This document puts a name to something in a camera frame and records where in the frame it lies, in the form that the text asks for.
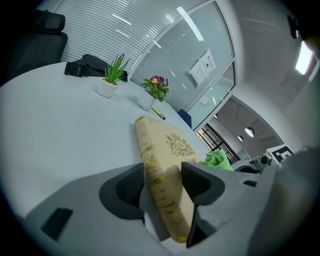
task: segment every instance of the book spine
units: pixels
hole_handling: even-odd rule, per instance
[[[153,144],[149,122],[146,117],[140,118],[135,122],[135,132],[153,200],[172,239],[178,243],[185,243],[190,225],[173,194],[172,186],[175,184],[170,182],[161,166],[160,153],[157,151],[157,145]]]

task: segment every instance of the pen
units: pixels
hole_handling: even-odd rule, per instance
[[[152,108],[152,110],[156,112],[158,116],[161,117],[163,120],[166,120],[166,118],[162,114],[160,114],[158,111],[156,111],[154,108]]]

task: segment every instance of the white plant pot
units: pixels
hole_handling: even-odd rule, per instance
[[[148,92],[143,90],[140,97],[138,98],[138,104],[144,110],[150,110],[156,100],[156,98],[152,97]]]
[[[100,78],[98,84],[98,94],[103,97],[110,98],[114,94],[117,87],[118,85],[113,85],[109,82],[106,82],[105,78]]]

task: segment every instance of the office chair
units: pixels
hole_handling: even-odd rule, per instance
[[[16,40],[11,48],[8,62],[1,65],[6,69],[7,82],[30,70],[61,62],[68,41],[64,29],[64,15],[35,10],[26,33]]]

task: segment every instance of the beige book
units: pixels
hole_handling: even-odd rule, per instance
[[[184,133],[148,116],[135,121],[135,132],[149,187],[172,239],[185,243],[194,204],[181,182],[181,162],[199,162]]]

